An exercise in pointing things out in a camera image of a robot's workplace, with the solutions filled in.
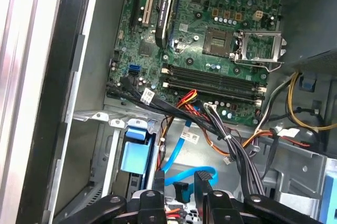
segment motherboard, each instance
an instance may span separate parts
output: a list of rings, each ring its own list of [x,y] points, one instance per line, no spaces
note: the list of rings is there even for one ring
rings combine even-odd
[[[224,122],[254,126],[267,62],[284,43],[280,8],[280,0],[125,0],[109,82],[127,75],[173,105],[196,89]]]

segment screw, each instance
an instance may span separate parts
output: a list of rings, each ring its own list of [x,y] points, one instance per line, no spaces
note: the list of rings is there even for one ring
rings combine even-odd
[[[150,216],[148,219],[150,220],[150,222],[154,222],[156,220],[156,217]]]
[[[255,203],[261,202],[261,199],[258,196],[251,196],[251,200],[253,200]]]
[[[153,192],[148,192],[147,194],[146,194],[148,197],[153,197],[155,194],[153,193]]]
[[[113,197],[111,200],[110,200],[111,203],[117,203],[117,202],[120,202],[120,199],[119,197]]]
[[[214,191],[213,194],[216,195],[217,197],[221,197],[223,195],[223,193],[220,191]]]

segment blue sata port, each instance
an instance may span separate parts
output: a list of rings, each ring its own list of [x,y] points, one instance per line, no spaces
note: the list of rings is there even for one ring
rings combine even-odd
[[[128,66],[128,72],[129,74],[132,74],[132,75],[138,75],[139,72],[141,71],[141,66],[140,65],[135,65],[135,64],[130,64]]]

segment green circuit board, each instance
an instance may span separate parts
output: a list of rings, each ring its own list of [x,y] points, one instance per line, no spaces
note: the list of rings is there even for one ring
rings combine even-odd
[[[109,81],[118,84],[120,77],[128,73],[130,64],[141,67],[134,85],[139,91],[149,87],[163,99],[176,104],[187,91],[173,91],[163,87],[163,64],[170,64],[184,69],[198,70],[243,79],[266,85],[267,71],[258,67],[239,66],[234,64],[227,55],[212,55],[208,51],[206,42],[214,47],[227,42],[229,49],[233,49],[233,33],[238,30],[268,30],[276,29],[276,22],[267,22],[266,18],[254,20],[256,11],[263,12],[263,16],[277,16],[280,10],[280,0],[175,0],[175,14],[171,17],[172,31],[166,49],[159,48],[155,43],[155,31],[161,0],[153,0],[149,25],[141,23],[131,27],[136,0],[125,0],[120,27],[117,34],[115,53]],[[139,0],[139,6],[144,7],[146,0]],[[142,11],[138,11],[137,18],[142,18]],[[224,39],[217,39],[215,35],[227,34]],[[272,38],[253,37],[247,47],[249,57],[268,57],[273,45]],[[256,124],[257,108],[254,104],[201,94],[204,102],[218,102],[223,121],[233,124],[253,126]]]

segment blue plastic latch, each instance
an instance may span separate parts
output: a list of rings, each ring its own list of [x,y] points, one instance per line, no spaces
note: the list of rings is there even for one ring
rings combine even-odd
[[[325,177],[322,198],[320,222],[327,224],[337,223],[337,174],[328,174]]]
[[[130,127],[125,135],[128,138],[144,141],[146,137],[146,131],[147,131],[146,129]]]
[[[151,143],[152,140],[149,140],[147,145],[126,142],[121,170],[143,175],[146,171]]]

